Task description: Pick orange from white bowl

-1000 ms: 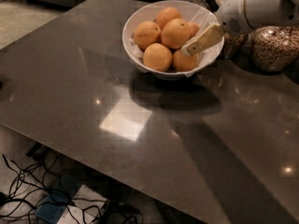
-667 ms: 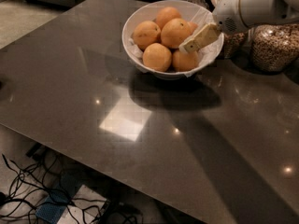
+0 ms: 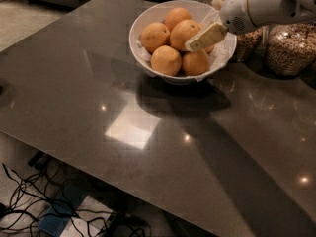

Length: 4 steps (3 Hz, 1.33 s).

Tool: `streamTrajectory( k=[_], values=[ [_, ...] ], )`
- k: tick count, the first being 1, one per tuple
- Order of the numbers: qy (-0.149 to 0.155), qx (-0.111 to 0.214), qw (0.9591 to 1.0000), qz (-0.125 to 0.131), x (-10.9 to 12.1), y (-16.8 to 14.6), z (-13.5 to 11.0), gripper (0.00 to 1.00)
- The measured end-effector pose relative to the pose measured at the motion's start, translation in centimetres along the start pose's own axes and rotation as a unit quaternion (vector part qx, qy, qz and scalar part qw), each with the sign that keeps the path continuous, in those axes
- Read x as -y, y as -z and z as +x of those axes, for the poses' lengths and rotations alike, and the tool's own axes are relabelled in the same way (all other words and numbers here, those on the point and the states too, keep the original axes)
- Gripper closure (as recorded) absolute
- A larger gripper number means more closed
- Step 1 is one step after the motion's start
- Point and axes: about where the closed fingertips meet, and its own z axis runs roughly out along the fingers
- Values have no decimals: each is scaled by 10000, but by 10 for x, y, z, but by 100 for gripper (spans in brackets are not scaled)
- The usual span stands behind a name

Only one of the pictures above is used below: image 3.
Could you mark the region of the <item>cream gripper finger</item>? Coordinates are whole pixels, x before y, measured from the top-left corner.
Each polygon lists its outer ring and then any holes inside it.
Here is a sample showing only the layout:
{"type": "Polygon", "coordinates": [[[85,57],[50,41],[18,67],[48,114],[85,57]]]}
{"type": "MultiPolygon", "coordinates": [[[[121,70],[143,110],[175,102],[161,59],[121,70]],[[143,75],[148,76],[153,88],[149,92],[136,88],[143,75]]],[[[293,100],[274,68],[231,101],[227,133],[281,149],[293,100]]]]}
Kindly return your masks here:
{"type": "Polygon", "coordinates": [[[189,52],[200,51],[223,41],[226,35],[227,29],[222,24],[211,23],[192,36],[185,43],[185,48],[189,52]]]}
{"type": "Polygon", "coordinates": [[[212,0],[211,5],[217,11],[220,11],[221,8],[227,3],[228,0],[212,0]]]}

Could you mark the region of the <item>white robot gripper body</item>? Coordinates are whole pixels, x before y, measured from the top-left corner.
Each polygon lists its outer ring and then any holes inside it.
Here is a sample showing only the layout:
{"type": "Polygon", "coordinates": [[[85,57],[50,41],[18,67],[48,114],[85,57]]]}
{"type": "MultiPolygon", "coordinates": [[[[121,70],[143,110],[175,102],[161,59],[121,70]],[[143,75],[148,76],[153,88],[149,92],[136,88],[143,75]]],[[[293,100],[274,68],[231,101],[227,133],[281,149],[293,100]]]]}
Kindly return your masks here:
{"type": "Polygon", "coordinates": [[[225,0],[219,10],[222,24],[228,32],[243,35],[256,29],[248,12],[248,0],[225,0]]]}

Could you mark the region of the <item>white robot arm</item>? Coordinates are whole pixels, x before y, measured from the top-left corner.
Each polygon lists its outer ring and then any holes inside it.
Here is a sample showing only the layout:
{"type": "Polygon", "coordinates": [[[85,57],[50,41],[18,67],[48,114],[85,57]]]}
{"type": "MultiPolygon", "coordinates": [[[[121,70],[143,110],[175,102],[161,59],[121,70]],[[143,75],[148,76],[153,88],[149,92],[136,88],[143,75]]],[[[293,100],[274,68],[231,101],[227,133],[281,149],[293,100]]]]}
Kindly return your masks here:
{"type": "Polygon", "coordinates": [[[273,24],[314,22],[316,0],[224,0],[217,20],[205,26],[186,43],[188,51],[198,51],[224,40],[228,33],[243,35],[273,24]]]}

